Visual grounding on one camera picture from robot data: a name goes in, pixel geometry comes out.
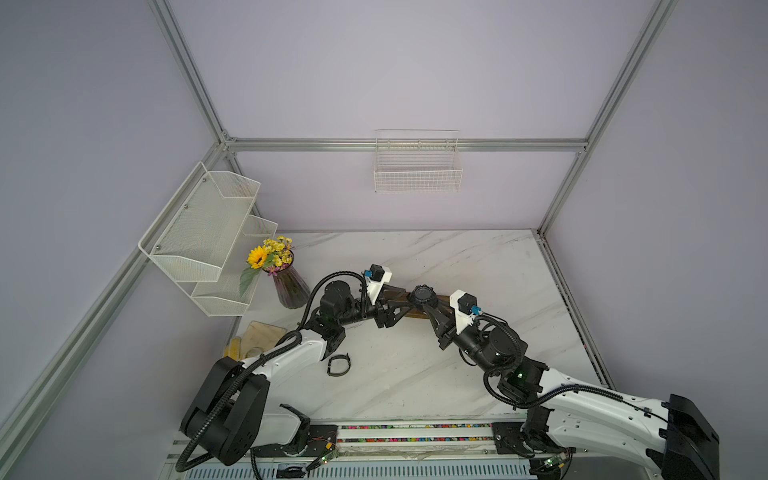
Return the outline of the wooden watch stand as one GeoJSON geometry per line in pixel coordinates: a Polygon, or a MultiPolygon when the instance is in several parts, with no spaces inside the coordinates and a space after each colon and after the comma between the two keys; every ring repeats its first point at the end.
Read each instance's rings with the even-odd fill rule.
{"type": "MultiPolygon", "coordinates": [[[[409,293],[410,293],[412,290],[408,291],[408,290],[399,289],[399,288],[395,288],[395,287],[386,287],[386,288],[384,289],[384,292],[382,293],[382,295],[383,295],[383,297],[382,297],[382,300],[395,300],[395,301],[397,301],[397,302],[399,303],[399,306],[404,306],[404,305],[411,305],[411,304],[410,304],[410,302],[408,301],[408,294],[409,294],[409,293]]],[[[445,295],[438,295],[438,294],[437,294],[437,296],[438,296],[438,298],[439,298],[440,302],[444,302],[444,303],[446,303],[446,304],[448,304],[448,305],[449,305],[449,297],[448,297],[448,296],[445,296],[445,295]]],[[[428,317],[427,317],[427,316],[426,316],[426,315],[423,313],[423,311],[422,311],[422,310],[419,310],[419,311],[420,311],[420,317],[419,317],[418,319],[424,319],[424,320],[428,320],[428,319],[429,319],[429,318],[428,318],[428,317]]]]}

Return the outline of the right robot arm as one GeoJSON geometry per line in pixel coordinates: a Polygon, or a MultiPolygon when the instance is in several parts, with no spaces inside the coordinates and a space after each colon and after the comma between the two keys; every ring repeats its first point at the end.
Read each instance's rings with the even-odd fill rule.
{"type": "Polygon", "coordinates": [[[525,453],[586,449],[664,479],[719,478],[719,435],[692,400],[620,393],[531,359],[519,334],[470,294],[454,305],[426,300],[418,309],[440,348],[457,347],[482,371],[492,398],[525,413],[517,435],[525,453]]]}

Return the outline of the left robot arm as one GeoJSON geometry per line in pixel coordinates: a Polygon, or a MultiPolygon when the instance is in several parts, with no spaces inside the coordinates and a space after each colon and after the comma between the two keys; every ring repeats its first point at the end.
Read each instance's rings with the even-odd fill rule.
{"type": "Polygon", "coordinates": [[[265,416],[270,387],[334,353],[345,326],[373,319],[381,328],[395,325],[433,292],[408,292],[388,284],[391,272],[373,265],[364,273],[334,272],[311,291],[298,326],[271,350],[252,360],[218,360],[211,368],[181,423],[188,443],[175,470],[186,472],[209,460],[224,465],[251,450],[265,416]]]}

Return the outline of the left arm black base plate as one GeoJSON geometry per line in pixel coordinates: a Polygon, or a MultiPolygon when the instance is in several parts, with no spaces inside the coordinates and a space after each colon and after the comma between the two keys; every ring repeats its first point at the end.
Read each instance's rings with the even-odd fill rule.
{"type": "Polygon", "coordinates": [[[339,426],[334,424],[311,424],[297,433],[298,439],[289,444],[268,444],[255,448],[258,458],[319,457],[326,446],[337,442],[339,426]]]}

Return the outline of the chunky black digital watch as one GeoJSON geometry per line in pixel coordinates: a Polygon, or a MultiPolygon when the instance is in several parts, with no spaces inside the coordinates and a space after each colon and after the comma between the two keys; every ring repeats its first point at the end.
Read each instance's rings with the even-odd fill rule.
{"type": "Polygon", "coordinates": [[[419,310],[424,310],[426,307],[437,308],[439,306],[439,298],[432,287],[428,285],[418,285],[409,294],[408,301],[410,304],[419,310]]]}

